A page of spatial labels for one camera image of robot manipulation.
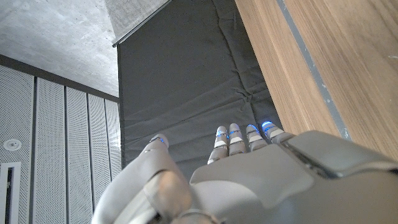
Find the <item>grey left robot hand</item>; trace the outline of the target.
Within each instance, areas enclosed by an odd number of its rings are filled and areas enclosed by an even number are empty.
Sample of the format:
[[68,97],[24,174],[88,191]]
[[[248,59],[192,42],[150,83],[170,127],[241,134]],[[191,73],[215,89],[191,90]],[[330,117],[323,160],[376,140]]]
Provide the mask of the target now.
[[108,185],[93,223],[396,223],[397,162],[319,131],[217,129],[186,179],[163,134]]

